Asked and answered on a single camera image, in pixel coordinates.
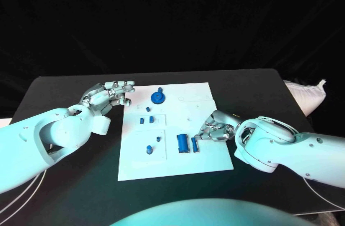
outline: black table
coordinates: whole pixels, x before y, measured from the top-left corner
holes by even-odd
[[[114,80],[134,80],[137,85],[207,82],[219,110],[242,119],[268,116],[300,132],[313,131],[271,69],[39,77],[11,122],[53,108],[69,107],[95,83]],[[314,195],[300,176],[284,166],[268,174],[242,163],[233,157],[232,141],[226,144],[233,170],[118,182],[122,106],[114,107],[106,117],[111,118],[108,134],[92,134],[79,150],[47,170],[40,188],[8,224],[109,225],[153,206],[197,198],[239,199],[293,214],[337,209]],[[313,184],[329,189],[320,183]],[[0,195],[1,206],[26,186],[27,183]],[[27,199],[23,198],[1,214],[0,221]]]

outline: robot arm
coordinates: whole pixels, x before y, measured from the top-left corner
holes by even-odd
[[[244,122],[215,111],[202,125],[197,139],[235,140],[235,157],[271,173],[278,164],[306,179],[345,188],[345,139],[298,133],[267,117]]]
[[[91,132],[105,135],[115,105],[130,106],[124,93],[132,81],[98,83],[69,108],[53,109],[0,129],[0,193],[21,185],[88,141]],[[43,143],[53,145],[44,149]]]

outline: robotic hand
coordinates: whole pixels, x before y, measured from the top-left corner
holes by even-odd
[[[278,164],[303,178],[345,188],[345,139],[298,133],[283,122],[259,116],[241,121],[235,115],[213,111],[196,139],[233,138],[235,157],[255,169],[271,173]]]
[[[131,105],[132,81],[98,83],[69,108],[53,109],[0,129],[0,193],[21,185],[88,141],[105,135],[115,105]],[[43,143],[53,145],[49,150]]]

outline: white paper sheet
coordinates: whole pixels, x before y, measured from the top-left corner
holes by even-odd
[[[158,87],[166,100],[156,105],[151,94]],[[216,110],[207,83],[137,86],[130,98],[132,104],[124,107],[118,181],[232,170],[225,142],[197,140],[199,152],[192,151],[190,137]],[[187,135],[189,153],[177,152],[179,134]],[[153,147],[150,155],[147,145]]]

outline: black curtain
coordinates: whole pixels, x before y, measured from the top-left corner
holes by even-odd
[[[1,117],[39,76],[268,67],[316,82],[343,34],[345,0],[0,1]]]

